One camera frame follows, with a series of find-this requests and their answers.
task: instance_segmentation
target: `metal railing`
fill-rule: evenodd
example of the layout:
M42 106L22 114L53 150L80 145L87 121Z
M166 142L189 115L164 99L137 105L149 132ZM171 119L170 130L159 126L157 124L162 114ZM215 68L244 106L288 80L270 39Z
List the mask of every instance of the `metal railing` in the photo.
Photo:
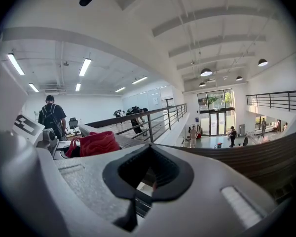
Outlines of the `metal railing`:
M165 113L161 116L158 116L156 118L151 117L152 114L163 112L163 111L167 111L167 113ZM142 130L140 133L137 133L131 139L136 139L140 135L144 135L145 133L149 133L149 136L147 138L145 138L143 141L150 139L151 142L154 142L162 134L164 134L168 129L171 130L171 127L177 121L179 121L185 113L187 113L186 104L181 104L181 105L175 105L175 106L168 106L165 108L161 108L161 109L157 109L157 110L153 110L153 111L148 111L148 112L144 112L144 113L138 113L138 114L127 115L127 116L119 117L119 118L111 118L111 119L101 120L101 121L89 123L86 125L93 127L93 128L100 128L100 127L104 127L104 126L108 126L108 125L112 125L112 124L125 122L125 121L131 120L131 119L136 119L136 118L140 118L143 116L147 116L148 120L146 122L143 122L139 125L135 125L131 128L125 129L125 130L118 132L116 134L117 135L123 134L127 131L133 130L134 128L143 127L144 124L148 124L148 129ZM160 126L160 124L162 124L162 123L164 123L164 124L161 127L159 127L156 131L153 131L153 128Z
M296 90L247 95L247 105L296 111Z

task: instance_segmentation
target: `black backpack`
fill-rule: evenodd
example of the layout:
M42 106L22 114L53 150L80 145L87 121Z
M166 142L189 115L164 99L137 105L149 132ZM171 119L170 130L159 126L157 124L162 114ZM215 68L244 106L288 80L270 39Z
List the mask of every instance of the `black backpack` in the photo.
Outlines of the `black backpack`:
M45 129L52 128L54 132L59 130L60 134L62 134L62 129L60 123L57 121L55 117L55 107L56 104L51 104L50 110L46 109L46 106L43 106L41 111L43 113L42 124L45 125Z

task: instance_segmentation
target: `red object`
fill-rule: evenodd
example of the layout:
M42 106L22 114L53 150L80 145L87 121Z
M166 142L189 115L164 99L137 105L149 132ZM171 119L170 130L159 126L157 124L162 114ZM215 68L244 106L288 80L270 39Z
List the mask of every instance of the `red object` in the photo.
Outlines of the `red object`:
M77 141L80 142L80 157L95 156L119 150L113 132L90 132L89 136L71 140L70 147L66 152L67 157L72 157L72 151L77 147Z

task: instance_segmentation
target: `fluorescent ceiling light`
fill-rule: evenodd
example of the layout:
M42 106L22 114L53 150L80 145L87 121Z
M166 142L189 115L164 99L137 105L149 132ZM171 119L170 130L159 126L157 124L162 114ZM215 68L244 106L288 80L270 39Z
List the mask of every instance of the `fluorescent ceiling light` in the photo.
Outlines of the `fluorescent ceiling light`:
M21 69L21 67L19 66L18 62L16 61L14 54L10 53L8 54L8 58L11 61L12 65L14 66L14 68L16 69L17 72L19 72L20 75L24 75L23 70Z
M80 70L80 74L79 76L83 77L85 72L87 71L89 65L91 63L91 60L90 59L84 59L84 62L83 62L83 65L81 67L81 70Z
M77 86L75 87L75 90L76 91L79 91L80 90L80 86L81 86L81 83L77 83Z
M34 86L34 84L29 83L29 86L30 86L35 92L38 92L38 89L36 89L36 87Z
M267 60L265 60L265 59L260 59L260 60L259 60L259 64L258 64L258 66L259 66L259 67L262 67L262 66L265 66L266 64L268 64Z
M210 69L203 69L201 71L201 77L210 76L213 72Z
M137 81L134 81L133 84L136 84L136 83L138 83L138 82L140 82L140 81L143 81L143 80L145 80L145 79L147 79L147 77L143 77L143 78L141 78L141 79L139 79L139 80L137 80Z
M116 92L120 92L123 89L125 89L125 87L118 89Z

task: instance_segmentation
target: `doorway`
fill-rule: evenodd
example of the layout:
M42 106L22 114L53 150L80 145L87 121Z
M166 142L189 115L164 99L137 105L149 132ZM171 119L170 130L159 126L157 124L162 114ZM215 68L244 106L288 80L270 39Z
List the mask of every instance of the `doorway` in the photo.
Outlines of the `doorway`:
M210 113L210 136L226 134L226 112Z

